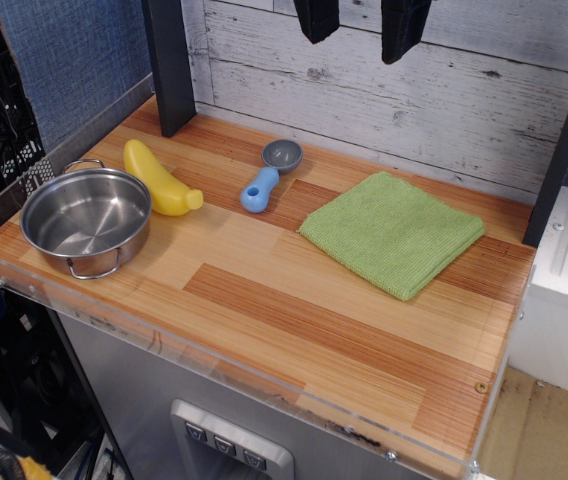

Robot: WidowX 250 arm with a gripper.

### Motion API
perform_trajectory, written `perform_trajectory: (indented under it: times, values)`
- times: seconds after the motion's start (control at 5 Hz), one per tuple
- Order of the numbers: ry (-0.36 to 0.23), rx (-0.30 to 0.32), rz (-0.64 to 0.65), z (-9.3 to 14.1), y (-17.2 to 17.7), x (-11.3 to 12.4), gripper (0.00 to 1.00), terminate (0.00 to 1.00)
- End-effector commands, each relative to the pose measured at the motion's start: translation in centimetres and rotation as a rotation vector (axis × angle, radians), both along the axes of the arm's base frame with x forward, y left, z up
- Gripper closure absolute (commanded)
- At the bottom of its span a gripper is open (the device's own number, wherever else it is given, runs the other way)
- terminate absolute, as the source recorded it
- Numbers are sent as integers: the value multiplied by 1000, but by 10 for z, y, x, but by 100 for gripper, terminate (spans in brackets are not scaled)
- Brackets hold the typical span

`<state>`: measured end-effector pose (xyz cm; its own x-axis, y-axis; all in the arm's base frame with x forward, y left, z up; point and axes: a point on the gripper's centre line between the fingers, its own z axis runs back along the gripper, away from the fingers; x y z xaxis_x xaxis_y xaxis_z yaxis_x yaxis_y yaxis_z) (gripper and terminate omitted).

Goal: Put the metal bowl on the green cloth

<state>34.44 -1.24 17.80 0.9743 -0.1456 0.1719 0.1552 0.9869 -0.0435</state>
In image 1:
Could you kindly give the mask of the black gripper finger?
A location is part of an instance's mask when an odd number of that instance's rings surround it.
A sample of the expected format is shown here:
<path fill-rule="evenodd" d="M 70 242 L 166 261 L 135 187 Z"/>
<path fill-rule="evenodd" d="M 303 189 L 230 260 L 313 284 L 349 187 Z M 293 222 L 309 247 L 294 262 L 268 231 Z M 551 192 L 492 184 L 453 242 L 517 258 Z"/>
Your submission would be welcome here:
<path fill-rule="evenodd" d="M 340 26 L 338 0 L 294 0 L 301 30 L 312 43 L 317 44 Z"/>
<path fill-rule="evenodd" d="M 393 64 L 421 41 L 431 0 L 382 0 L 382 61 Z"/>

